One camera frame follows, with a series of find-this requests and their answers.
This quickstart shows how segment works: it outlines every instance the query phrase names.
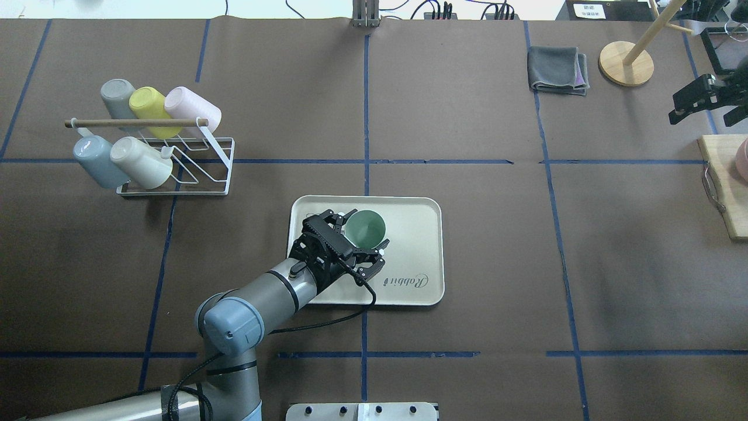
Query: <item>green cup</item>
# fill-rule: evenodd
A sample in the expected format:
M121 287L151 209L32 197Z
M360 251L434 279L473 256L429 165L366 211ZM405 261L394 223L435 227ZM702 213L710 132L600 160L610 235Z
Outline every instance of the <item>green cup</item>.
M384 219L373 210L360 210L344 225L346 238L359 249L373 249L384 240Z

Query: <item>cup rack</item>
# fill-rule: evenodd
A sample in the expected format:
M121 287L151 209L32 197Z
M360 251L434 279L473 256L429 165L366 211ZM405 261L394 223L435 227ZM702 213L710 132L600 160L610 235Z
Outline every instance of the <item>cup rack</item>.
M208 130L206 118L152 119L152 120L79 120L65 121L65 127L73 128L81 136L93 133L87 127L197 127L204 139L183 138L179 133L170 139L147 138L138 131L139 139L159 151L162 157L170 157L176 165L170 176L160 187L146 190L128 182L117 188L117 194L129 196L225 196L229 193L235 142L232 137L215 138Z

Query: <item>table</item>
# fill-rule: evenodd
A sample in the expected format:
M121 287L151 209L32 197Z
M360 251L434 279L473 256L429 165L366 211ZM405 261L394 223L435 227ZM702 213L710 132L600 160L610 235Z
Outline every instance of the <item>table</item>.
M197 306L284 257L307 194L427 196L447 291L429 308L267 338L266 420L295 402L438 402L443 420L735 420L748 414L748 246L700 176L672 94L711 72L665 30L652 79L594 67L645 22L22 20L0 25L3 420L173 383ZM529 45L588 55L586 97L533 94ZM105 118L114 77L224 111L223 198L122 199L71 159L65 118ZM97 131L112 141L116 130ZM289 326L348 314L311 306Z

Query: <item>wooden rod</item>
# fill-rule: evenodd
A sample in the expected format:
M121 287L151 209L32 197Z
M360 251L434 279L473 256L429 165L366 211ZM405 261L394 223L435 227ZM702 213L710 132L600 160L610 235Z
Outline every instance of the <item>wooden rod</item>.
M689 34L689 35L693 35L693 29L689 29L689 28L684 28L684 27L682 27L682 26L678 26L678 25L673 25L673 24L672 24L672 23L670 23L670 22L668 22L667 24L665 24L665 26L666 26L667 28L671 28L671 29L677 29L677 30L679 30L679 31L683 31L683 32L685 32L686 34Z
M195 123L190 118L162 118L162 119L109 119L109 120L79 120L76 118L76 127L206 127L207 118L200 118ZM73 122L65 120L65 127L72 128Z
M652 9L652 15L654 16L655 19L657 19L657 17L660 16L660 12L657 11L657 3L655 3L655 0L649 0L649 7ZM693 29L688 29L682 26L673 25L670 22L665 24L665 28L676 29L678 31L683 31L686 34L693 35Z
M631 49L631 51L628 52L628 54L623 58L623 65L624 66L631 66L631 63L634 63L634 60L639 57L639 54L644 51L644 49L651 43L651 41L655 38L657 33L662 30L662 28L665 26L665 24L668 23L668 21L675 16L675 13L680 10L681 6L686 2L686 0L672 0L667 7L665 7L665 10L660 13L660 16L657 17L657 19L647 28L647 31L644 32L644 35L642 35L641 38L637 41L637 44L634 45L634 48Z

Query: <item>gray cup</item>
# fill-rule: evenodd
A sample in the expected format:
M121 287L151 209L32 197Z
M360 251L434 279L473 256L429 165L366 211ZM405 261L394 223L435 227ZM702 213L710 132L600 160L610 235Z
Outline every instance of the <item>gray cup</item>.
M112 79L102 85L101 99L104 101L109 115L117 120L136 119L135 113L130 109L129 101L135 87L125 79ZM143 127L120 127L126 133L136 133Z

